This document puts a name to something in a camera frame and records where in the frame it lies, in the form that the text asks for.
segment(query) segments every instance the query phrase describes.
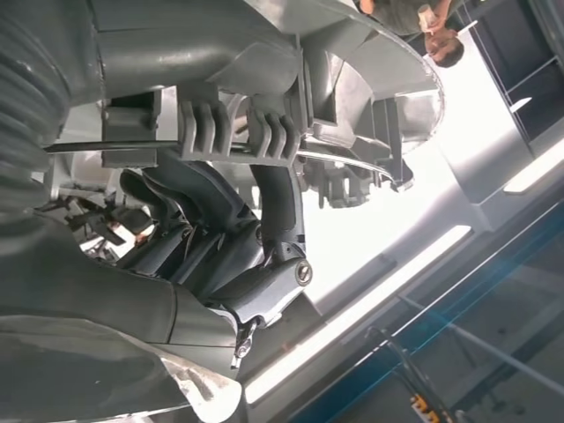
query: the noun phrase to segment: ceiling light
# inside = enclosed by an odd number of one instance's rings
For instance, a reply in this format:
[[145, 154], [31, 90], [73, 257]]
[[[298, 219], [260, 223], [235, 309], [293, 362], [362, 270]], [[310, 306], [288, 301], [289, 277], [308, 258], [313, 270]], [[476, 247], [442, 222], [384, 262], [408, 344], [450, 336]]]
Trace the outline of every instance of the ceiling light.
[[517, 194], [522, 193], [554, 167], [564, 160], [564, 140], [550, 148], [544, 154], [537, 158], [530, 165], [514, 176], [504, 188], [504, 192]]
[[529, 103], [529, 101], [531, 101], [532, 99], [533, 99], [532, 97], [526, 97], [525, 99], [520, 99], [519, 101], [518, 101], [518, 102], [512, 105], [511, 107], [510, 107], [510, 111], [512, 112], [512, 113], [515, 113], [517, 110], [519, 110], [519, 108], [522, 108], [522, 107], [525, 106], [525, 104]]
[[296, 345], [261, 373], [251, 379], [245, 389], [247, 402], [252, 404], [274, 389], [279, 383], [302, 367], [317, 353], [354, 327], [370, 314], [383, 301], [390, 298], [401, 287], [424, 270], [430, 263], [441, 257], [458, 241], [471, 232], [469, 226], [454, 226], [433, 244], [423, 250], [408, 264], [374, 286], [368, 293], [350, 304], [325, 326]]

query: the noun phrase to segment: metal bracket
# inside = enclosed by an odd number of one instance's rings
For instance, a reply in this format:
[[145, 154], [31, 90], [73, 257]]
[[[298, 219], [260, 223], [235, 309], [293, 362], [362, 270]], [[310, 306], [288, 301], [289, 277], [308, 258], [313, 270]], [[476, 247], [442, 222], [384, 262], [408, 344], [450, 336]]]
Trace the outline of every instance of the metal bracket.
[[[160, 110], [160, 91], [113, 99], [102, 113], [102, 139], [154, 141]], [[156, 149], [102, 152], [103, 167], [155, 167], [156, 163]]]
[[241, 360], [247, 357], [251, 352], [251, 348], [253, 346], [253, 335], [259, 327], [259, 319], [253, 319], [251, 322], [245, 324], [242, 330], [241, 330], [237, 338], [237, 345], [235, 347], [235, 355], [233, 355], [232, 368], [239, 368], [241, 366]]
[[321, 209], [325, 200], [334, 209], [364, 204], [370, 194], [370, 184], [377, 177], [368, 172], [368, 177], [360, 178], [350, 167], [337, 167], [334, 163], [311, 161], [304, 165], [304, 178], [317, 190]]
[[179, 85], [177, 98], [181, 160], [288, 167], [300, 145], [299, 132], [283, 108], [257, 106], [263, 104], [259, 98], [253, 98], [247, 112], [248, 148], [244, 152], [232, 149], [231, 119], [214, 85]]
[[282, 311], [304, 291], [312, 276], [311, 266], [300, 258], [278, 265], [260, 265], [221, 288], [214, 295], [213, 301], [232, 311], [241, 324], [258, 319], [258, 327], [262, 329], [278, 320]]

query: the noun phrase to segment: hand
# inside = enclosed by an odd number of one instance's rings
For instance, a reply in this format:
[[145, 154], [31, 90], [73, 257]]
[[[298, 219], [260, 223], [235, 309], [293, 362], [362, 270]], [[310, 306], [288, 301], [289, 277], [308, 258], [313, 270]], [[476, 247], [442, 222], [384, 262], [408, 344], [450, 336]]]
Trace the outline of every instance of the hand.
[[437, 16], [436, 20], [433, 22], [433, 25], [428, 26], [427, 30], [425, 31], [426, 33], [431, 33], [431, 35], [438, 32], [440, 29], [444, 28], [445, 24], [446, 23], [446, 19]]
[[367, 15], [374, 13], [374, 0], [360, 0], [360, 10]]

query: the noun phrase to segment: bolt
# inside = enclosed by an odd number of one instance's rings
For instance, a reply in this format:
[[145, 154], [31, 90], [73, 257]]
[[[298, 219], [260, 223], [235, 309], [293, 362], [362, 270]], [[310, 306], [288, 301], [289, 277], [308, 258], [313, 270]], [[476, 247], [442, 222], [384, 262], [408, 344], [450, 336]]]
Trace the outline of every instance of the bolt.
[[254, 236], [257, 237], [257, 242], [258, 242], [259, 245], [263, 244], [263, 233], [260, 232], [260, 226], [257, 228], [257, 232], [254, 233]]
[[237, 348], [237, 356], [239, 359], [244, 359], [251, 351], [251, 346], [253, 345], [253, 341], [250, 338], [245, 339], [241, 345]]
[[296, 269], [296, 279], [298, 281], [298, 284], [301, 286], [309, 285], [313, 277], [313, 271], [307, 260], [300, 262], [298, 264], [297, 269]]

